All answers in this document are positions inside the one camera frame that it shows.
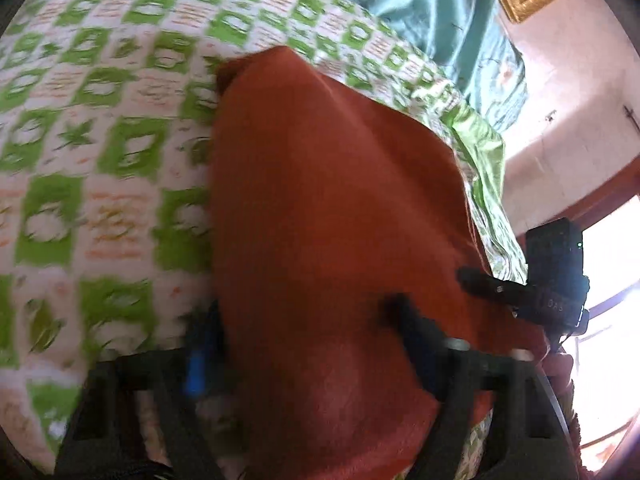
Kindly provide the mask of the person's right hand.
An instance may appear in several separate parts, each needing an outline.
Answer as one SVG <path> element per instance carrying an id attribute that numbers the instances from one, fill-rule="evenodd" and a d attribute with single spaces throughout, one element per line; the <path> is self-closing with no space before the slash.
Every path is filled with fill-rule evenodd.
<path id="1" fill-rule="evenodd" d="M 574 359 L 570 354 L 559 352 L 549 353 L 541 361 L 541 370 L 558 398 L 563 410 L 571 411 L 574 400 L 574 382 L 572 373 Z"/>

